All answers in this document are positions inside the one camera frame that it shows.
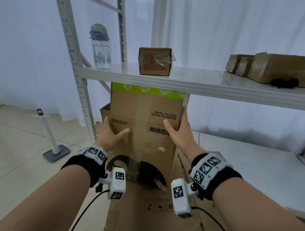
black cable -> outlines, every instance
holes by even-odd
[[[85,211],[89,208],[89,206],[95,201],[96,198],[98,198],[100,195],[102,195],[103,193],[107,193],[110,192],[110,190],[105,190],[102,191],[99,195],[97,195],[89,204],[88,206],[85,208],[85,210],[82,212],[82,214],[79,216],[79,218],[77,219],[77,221],[75,222],[73,228],[71,229],[71,231],[74,230],[74,228],[76,227],[77,223],[79,222],[79,220],[81,219],[81,217],[83,216],[83,214],[85,213]]]
[[[192,206],[191,209],[199,209],[199,210],[201,210],[202,212],[206,213],[210,218],[212,218],[212,219],[219,225],[219,227],[220,227],[223,231],[225,231],[225,229],[221,226],[221,224],[219,224],[219,222],[218,222],[214,217],[212,217],[211,214],[209,214],[207,211],[205,211],[204,209],[199,208],[199,207],[197,207],[197,206]]]

square base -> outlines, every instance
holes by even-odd
[[[54,154],[52,149],[45,152],[43,154],[43,156],[49,161],[49,162],[55,162],[57,160],[59,160],[60,158],[64,157],[65,155],[70,153],[70,149],[68,149],[67,147],[65,147],[64,145],[58,145],[58,148],[60,150],[59,153]]]

screw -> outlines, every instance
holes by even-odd
[[[194,191],[194,192],[197,190],[197,188],[196,188],[196,186],[194,185],[194,183],[191,184],[191,190]]]

person's left hand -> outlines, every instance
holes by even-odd
[[[119,142],[125,135],[130,132],[129,128],[124,129],[119,134],[115,135],[109,124],[109,119],[106,116],[103,123],[99,123],[98,126],[102,126],[100,132],[98,133],[97,140],[94,145],[101,147],[108,152],[117,142]]]

white shelf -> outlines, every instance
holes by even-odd
[[[247,182],[305,218],[305,166],[293,153],[203,133],[199,134],[199,145],[219,151]]]
[[[147,76],[139,74],[137,62],[129,62],[113,64],[110,70],[81,68],[80,74],[92,80],[305,110],[305,88],[277,89],[224,71],[174,66],[170,76]]]

